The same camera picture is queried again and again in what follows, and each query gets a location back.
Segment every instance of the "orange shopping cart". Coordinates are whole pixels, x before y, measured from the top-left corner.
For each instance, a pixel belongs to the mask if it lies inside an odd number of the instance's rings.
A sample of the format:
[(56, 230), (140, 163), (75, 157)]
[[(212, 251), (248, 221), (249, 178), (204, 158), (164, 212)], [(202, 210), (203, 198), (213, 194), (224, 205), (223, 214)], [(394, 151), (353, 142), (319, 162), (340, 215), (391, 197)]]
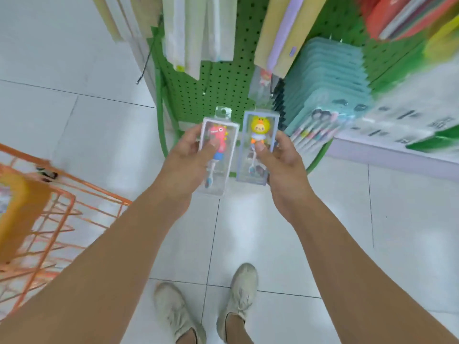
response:
[(43, 289), (131, 203), (0, 144), (0, 321)]

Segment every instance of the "orange wire basket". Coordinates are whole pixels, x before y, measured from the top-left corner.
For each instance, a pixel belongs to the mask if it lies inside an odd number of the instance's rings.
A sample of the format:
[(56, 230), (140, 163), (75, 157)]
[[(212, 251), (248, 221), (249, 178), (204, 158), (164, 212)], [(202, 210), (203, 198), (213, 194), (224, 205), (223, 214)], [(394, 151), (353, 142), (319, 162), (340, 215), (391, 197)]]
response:
[(43, 289), (132, 203), (49, 161), (0, 144), (0, 175), (7, 172), (48, 183), (51, 197), (20, 249), (0, 264), (0, 322)]

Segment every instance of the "white floor tile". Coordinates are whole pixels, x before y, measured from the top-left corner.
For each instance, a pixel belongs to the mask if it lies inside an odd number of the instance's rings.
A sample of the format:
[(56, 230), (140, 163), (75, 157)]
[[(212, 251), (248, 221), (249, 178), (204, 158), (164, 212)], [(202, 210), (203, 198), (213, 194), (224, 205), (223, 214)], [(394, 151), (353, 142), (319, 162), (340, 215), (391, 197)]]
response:
[(459, 184), (370, 167), (379, 265), (424, 308), (459, 312)]
[[(230, 290), (208, 286), (202, 324), (209, 344), (222, 343), (217, 318)], [(318, 298), (258, 292), (246, 322), (254, 343), (340, 343), (324, 302)]]
[(50, 159), (76, 99), (75, 94), (0, 81), (0, 143)]
[[(325, 158), (311, 183), (357, 241), (371, 249), (367, 167)], [(209, 284), (229, 286), (244, 262), (258, 269), (260, 290), (319, 296), (301, 243), (275, 208), (269, 186), (230, 179), (220, 200)]]
[[(135, 309), (122, 344), (173, 344), (170, 332), (160, 326), (153, 306), (153, 292), (160, 281), (149, 280)], [(174, 283), (185, 297), (188, 310), (198, 321), (202, 316), (206, 286), (191, 283)]]
[(218, 207), (218, 198), (193, 195), (161, 245), (150, 277), (206, 284)]
[(112, 41), (92, 0), (2, 0), (0, 79), (81, 92)]
[(84, 94), (156, 107), (128, 43), (108, 43), (97, 55)]
[(106, 190), (136, 198), (164, 162), (156, 109), (79, 96), (53, 162)]
[(430, 312), (439, 322), (459, 339), (459, 314)]

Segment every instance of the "shoe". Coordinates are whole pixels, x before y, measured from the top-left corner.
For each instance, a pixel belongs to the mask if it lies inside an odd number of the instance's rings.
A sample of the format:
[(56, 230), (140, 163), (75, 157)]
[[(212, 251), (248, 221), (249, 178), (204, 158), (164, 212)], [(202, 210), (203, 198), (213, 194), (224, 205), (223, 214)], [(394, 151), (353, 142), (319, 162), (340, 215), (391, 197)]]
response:
[(238, 315), (246, 322), (247, 311), (252, 306), (257, 295), (258, 273), (253, 265), (244, 263), (233, 276), (229, 301), (225, 310), (220, 313), (217, 320), (217, 332), (225, 343), (226, 340), (226, 318), (232, 313)]
[(158, 320), (169, 327), (174, 342), (192, 328), (196, 335), (197, 344), (206, 344), (206, 332), (202, 325), (193, 320), (186, 308), (185, 299), (179, 289), (171, 283), (160, 283), (153, 295)]

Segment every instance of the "person's right hand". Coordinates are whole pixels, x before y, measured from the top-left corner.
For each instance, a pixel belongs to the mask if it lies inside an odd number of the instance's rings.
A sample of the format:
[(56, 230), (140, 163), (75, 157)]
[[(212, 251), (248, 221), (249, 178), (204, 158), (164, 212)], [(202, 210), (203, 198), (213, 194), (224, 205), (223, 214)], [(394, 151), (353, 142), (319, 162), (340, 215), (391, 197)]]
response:
[(290, 138), (278, 131), (276, 140), (279, 146), (273, 153), (260, 141), (255, 143), (255, 150), (258, 159), (269, 170), (269, 184), (276, 208), (293, 224), (296, 214), (315, 198), (315, 194), (307, 179), (301, 156)]

